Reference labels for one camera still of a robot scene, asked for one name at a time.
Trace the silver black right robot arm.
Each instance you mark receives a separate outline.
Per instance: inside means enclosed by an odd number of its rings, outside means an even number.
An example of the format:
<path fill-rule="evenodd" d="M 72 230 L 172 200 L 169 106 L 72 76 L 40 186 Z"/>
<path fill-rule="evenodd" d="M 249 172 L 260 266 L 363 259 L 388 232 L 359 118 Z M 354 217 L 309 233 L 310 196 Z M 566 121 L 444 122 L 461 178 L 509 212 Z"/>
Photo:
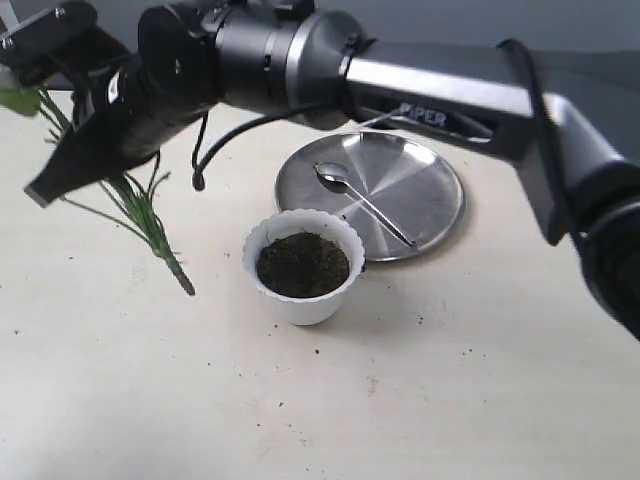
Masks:
<path fill-rule="evenodd" d="M 47 206 L 150 161 L 215 105 L 318 130 L 400 127 L 509 163 L 549 244 L 570 236 L 596 301 L 639 331 L 639 54 L 389 43 L 311 1 L 175 1 L 137 48 L 64 1 L 1 39 L 16 83 L 63 75 L 73 115 L 26 187 Z"/>

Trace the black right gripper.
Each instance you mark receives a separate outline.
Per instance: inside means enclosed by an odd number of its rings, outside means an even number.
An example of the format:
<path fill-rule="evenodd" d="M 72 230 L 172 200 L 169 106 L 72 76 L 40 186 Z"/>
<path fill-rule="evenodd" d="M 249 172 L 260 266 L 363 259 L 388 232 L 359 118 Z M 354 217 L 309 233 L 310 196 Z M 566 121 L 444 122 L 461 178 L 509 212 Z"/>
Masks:
<path fill-rule="evenodd" d="M 74 102 L 73 122 L 24 193 L 46 208 L 68 193 L 141 166 L 204 114 L 152 80 L 135 54 Z"/>

